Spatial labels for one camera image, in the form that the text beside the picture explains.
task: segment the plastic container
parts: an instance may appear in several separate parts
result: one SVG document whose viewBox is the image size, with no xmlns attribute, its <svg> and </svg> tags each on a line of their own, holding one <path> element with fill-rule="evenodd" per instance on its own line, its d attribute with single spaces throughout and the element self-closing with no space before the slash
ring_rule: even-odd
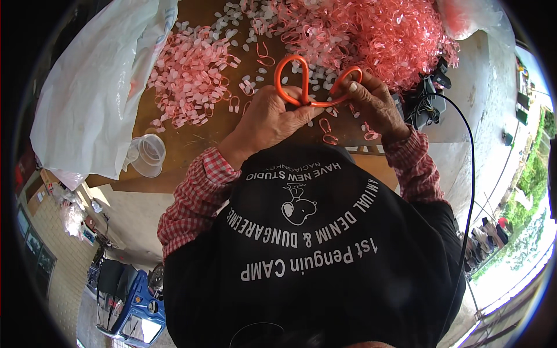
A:
<svg viewBox="0 0 557 348">
<path fill-rule="evenodd" d="M 139 153 L 137 159 L 131 162 L 139 174 L 147 178 L 155 178 L 160 174 L 167 154 L 161 138 L 155 134 L 145 134 L 140 138 L 133 138 L 130 148 L 136 148 Z"/>
</svg>

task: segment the window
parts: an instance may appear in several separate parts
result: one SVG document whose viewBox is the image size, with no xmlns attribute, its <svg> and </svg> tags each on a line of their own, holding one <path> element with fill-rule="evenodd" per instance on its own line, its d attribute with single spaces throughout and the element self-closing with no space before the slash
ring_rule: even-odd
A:
<svg viewBox="0 0 557 348">
<path fill-rule="evenodd" d="M 162 326 L 156 322 L 130 314 L 120 334 L 124 337 L 132 337 L 145 343 L 151 343 L 161 328 Z"/>
<path fill-rule="evenodd" d="M 50 275 L 56 263 L 56 258 L 42 243 L 37 232 L 31 226 L 31 223 L 21 207 L 17 211 L 17 222 L 19 231 L 23 238 L 23 258 L 27 263 L 27 267 L 31 276 L 35 278 L 40 294 L 48 298 L 48 284 Z"/>
</svg>

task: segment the pink bundle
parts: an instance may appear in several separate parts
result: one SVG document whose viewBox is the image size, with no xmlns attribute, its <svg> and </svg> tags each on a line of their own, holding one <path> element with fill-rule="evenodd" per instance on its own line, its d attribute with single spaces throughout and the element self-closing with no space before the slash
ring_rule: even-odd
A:
<svg viewBox="0 0 557 348">
<path fill-rule="evenodd" d="M 165 131 L 162 122 L 168 119 L 175 128 L 205 124 L 213 115 L 214 104 L 232 97 L 226 88 L 229 79 L 221 71 L 229 65 L 238 67 L 241 61 L 228 54 L 228 38 L 215 40 L 209 35 L 210 27 L 197 27 L 168 37 L 147 82 L 157 90 L 155 102 L 164 111 L 151 122 L 157 132 Z"/>
<path fill-rule="evenodd" d="M 287 49 L 335 71 L 358 65 L 394 91 L 410 90 L 444 53 L 458 66 L 458 44 L 443 31 L 434 0 L 272 0 Z"/>
</svg>

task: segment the person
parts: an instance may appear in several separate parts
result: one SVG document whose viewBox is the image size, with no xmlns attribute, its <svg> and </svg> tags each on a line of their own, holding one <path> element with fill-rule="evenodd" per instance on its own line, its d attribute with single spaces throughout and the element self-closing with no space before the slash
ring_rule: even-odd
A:
<svg viewBox="0 0 557 348">
<path fill-rule="evenodd" d="M 400 196 L 344 148 L 283 141 L 323 109 L 287 111 L 260 88 L 160 218 L 177 347 L 432 347 L 449 329 L 465 291 L 461 242 L 427 136 L 379 79 L 352 80 L 342 90 L 382 135 Z"/>
</svg>

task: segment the hand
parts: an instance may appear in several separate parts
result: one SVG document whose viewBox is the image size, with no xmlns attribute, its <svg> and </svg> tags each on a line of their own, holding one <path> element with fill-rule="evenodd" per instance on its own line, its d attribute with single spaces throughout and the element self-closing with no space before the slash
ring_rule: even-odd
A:
<svg viewBox="0 0 557 348">
<path fill-rule="evenodd" d="M 407 139 L 410 130 L 398 113 L 387 85 L 365 71 L 361 84 L 352 81 L 357 76 L 356 72 L 352 72 L 342 82 L 341 89 L 349 95 L 349 101 L 365 118 L 369 127 L 381 134 L 383 144 Z"/>
<path fill-rule="evenodd" d="M 302 94 L 299 87 L 283 86 L 282 89 L 295 99 Z M 236 129 L 221 142 L 218 150 L 234 170 L 238 170 L 248 157 L 280 143 L 323 111 L 322 107 L 313 106 L 286 111 L 285 101 L 275 87 L 262 87 L 253 96 Z"/>
</svg>

